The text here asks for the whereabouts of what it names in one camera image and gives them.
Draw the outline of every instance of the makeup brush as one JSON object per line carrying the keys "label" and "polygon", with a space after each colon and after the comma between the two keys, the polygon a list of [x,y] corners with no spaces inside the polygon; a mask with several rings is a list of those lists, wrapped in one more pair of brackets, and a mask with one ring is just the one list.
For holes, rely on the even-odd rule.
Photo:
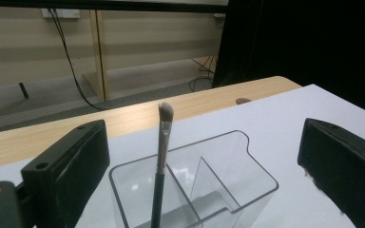
{"label": "makeup brush", "polygon": [[160,126],[159,126],[159,151],[156,170],[155,189],[153,194],[151,228],[159,228],[162,216],[163,186],[165,157],[167,154],[168,139],[171,132],[174,111],[170,104],[159,104]]}

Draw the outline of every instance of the wooden countertop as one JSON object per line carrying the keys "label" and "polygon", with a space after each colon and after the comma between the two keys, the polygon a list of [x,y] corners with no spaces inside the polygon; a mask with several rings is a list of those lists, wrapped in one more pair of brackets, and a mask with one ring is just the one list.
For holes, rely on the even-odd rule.
{"label": "wooden countertop", "polygon": [[238,98],[254,101],[299,87],[286,78],[275,76],[0,132],[0,165],[36,157],[74,127],[95,120],[106,121],[109,138],[157,126],[160,102],[173,106],[177,121],[234,106]]}

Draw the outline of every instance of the white table surface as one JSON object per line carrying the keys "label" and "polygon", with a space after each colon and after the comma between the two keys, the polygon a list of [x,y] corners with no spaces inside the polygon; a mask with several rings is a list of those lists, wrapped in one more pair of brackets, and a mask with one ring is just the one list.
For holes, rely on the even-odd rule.
{"label": "white table surface", "polygon": [[[298,166],[304,121],[313,118],[339,125],[365,139],[365,110],[326,90],[308,85],[248,104],[173,123],[169,148],[194,143],[232,130],[250,138],[250,154],[278,181],[279,189],[252,227],[354,227],[350,220],[305,177]],[[109,139],[111,165],[157,153],[158,129]],[[21,181],[29,162],[0,166],[0,181]],[[115,227],[108,174],[90,198],[77,227]]]}

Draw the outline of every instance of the black device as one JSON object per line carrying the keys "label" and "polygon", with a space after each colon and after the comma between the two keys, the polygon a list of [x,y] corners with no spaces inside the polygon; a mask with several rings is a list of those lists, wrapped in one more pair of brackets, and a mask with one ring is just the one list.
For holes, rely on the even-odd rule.
{"label": "black device", "polygon": [[74,128],[22,170],[0,181],[0,227],[75,227],[109,166],[105,121]]}
{"label": "black device", "polygon": [[306,119],[298,164],[356,227],[365,228],[365,140],[332,123]]}

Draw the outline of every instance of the brush bristles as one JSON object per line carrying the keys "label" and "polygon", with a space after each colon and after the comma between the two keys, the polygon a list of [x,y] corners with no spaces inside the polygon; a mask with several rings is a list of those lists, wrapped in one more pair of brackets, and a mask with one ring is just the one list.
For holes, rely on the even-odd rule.
{"label": "brush bristles", "polygon": [[161,122],[173,122],[174,111],[170,104],[159,104],[159,114]]}

